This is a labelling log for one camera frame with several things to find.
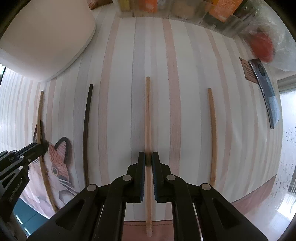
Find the light bamboo chopstick with ridges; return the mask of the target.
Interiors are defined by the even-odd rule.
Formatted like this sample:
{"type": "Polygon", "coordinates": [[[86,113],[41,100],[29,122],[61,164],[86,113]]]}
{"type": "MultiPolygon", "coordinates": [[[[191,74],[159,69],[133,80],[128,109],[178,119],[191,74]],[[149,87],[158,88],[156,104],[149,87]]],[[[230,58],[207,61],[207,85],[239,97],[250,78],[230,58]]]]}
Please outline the light bamboo chopstick with ridges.
{"type": "MultiPolygon", "coordinates": [[[[41,117],[42,117],[42,110],[43,110],[43,101],[44,101],[44,92],[41,91],[40,93],[40,98],[39,98],[39,105],[38,105],[38,112],[37,112],[37,132],[36,132],[36,137],[37,137],[37,143],[41,144],[42,143],[42,128],[41,128],[41,117]]],[[[52,209],[55,213],[58,212],[58,208],[55,203],[55,199],[53,197],[53,193],[51,190],[49,178],[48,178],[48,170],[44,161],[44,154],[41,155],[39,158],[40,162],[40,168],[41,168],[41,175],[42,179],[44,182],[46,194],[48,196],[49,202],[52,206],[52,209]]]]}

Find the light wooden chopstick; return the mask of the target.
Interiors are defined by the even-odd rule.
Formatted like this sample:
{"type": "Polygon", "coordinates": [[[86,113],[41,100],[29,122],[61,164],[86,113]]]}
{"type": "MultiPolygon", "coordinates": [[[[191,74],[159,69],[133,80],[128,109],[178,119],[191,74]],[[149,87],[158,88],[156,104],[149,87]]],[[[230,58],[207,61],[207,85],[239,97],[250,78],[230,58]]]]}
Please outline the light wooden chopstick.
{"type": "Polygon", "coordinates": [[[215,186],[216,175],[217,175],[218,147],[217,147],[215,104],[214,104],[214,98],[213,98],[213,93],[211,88],[208,88],[208,97],[209,97],[209,106],[210,106],[211,136],[212,136],[212,161],[211,161],[210,185],[215,186]]]}
{"type": "Polygon", "coordinates": [[[144,108],[144,146],[145,146],[145,184],[146,184],[146,232],[152,236],[152,129],[151,129],[151,107],[150,107],[151,79],[145,78],[145,108],[144,108]]]}

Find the dark brown chopstick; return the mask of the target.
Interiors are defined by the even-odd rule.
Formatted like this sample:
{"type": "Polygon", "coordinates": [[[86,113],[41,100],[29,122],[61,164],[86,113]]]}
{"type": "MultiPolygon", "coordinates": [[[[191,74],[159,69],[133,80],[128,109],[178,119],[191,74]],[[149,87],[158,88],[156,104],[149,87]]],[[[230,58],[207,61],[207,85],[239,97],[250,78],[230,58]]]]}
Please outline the dark brown chopstick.
{"type": "Polygon", "coordinates": [[[83,125],[83,170],[85,186],[89,185],[88,175],[88,128],[89,128],[89,114],[91,107],[91,99],[93,92],[93,84],[89,85],[88,96],[85,107],[84,125],[83,125]]]}

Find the striped cat placemat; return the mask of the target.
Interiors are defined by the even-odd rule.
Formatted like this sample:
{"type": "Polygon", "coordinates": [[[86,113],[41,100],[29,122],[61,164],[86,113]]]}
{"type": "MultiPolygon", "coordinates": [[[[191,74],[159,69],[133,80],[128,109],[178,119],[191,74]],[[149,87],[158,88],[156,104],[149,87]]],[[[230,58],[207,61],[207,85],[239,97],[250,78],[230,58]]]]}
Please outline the striped cat placemat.
{"type": "Polygon", "coordinates": [[[249,215],[271,193],[280,163],[282,123],[270,128],[259,85],[241,60],[253,58],[240,38],[182,21],[120,18],[114,5],[91,11],[50,9],[53,30],[82,29],[93,38],[59,76],[37,82],[6,69],[1,83],[1,150],[33,140],[39,96],[51,189],[63,207],[85,186],[83,122],[93,84],[88,134],[89,181],[111,183],[144,149],[144,80],[151,79],[152,148],[171,172],[191,184],[210,180],[208,90],[215,104],[218,160],[215,188],[249,215]]]}

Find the cream utensil holder cup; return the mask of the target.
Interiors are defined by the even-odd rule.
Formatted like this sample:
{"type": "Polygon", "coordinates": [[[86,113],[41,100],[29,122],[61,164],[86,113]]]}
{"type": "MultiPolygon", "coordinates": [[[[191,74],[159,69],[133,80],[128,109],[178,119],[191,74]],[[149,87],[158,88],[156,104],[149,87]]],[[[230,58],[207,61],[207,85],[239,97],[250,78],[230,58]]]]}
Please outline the cream utensil holder cup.
{"type": "Polygon", "coordinates": [[[66,70],[96,29],[86,1],[29,1],[1,36],[1,64],[39,82],[66,70]]]}

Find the brown printed card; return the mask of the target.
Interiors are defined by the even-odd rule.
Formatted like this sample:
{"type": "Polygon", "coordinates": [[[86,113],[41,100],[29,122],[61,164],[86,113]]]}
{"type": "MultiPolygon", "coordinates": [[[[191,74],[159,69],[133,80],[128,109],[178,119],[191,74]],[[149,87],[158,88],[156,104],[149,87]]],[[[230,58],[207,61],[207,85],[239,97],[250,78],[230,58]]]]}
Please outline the brown printed card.
{"type": "Polygon", "coordinates": [[[240,59],[240,63],[242,65],[242,68],[243,68],[243,71],[244,71],[245,78],[248,81],[251,81],[253,83],[258,84],[257,77],[255,76],[254,71],[251,68],[249,62],[246,61],[246,60],[244,60],[244,59],[242,59],[242,58],[239,58],[239,59],[240,59]]]}

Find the red round object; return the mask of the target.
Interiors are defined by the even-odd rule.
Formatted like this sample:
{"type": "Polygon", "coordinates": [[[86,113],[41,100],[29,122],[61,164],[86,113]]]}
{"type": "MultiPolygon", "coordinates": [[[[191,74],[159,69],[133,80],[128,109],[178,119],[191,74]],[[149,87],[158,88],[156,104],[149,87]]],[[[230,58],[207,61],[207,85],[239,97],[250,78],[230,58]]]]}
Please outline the red round object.
{"type": "Polygon", "coordinates": [[[266,63],[274,59],[274,45],[266,33],[258,32],[250,36],[249,45],[255,56],[266,63]]]}

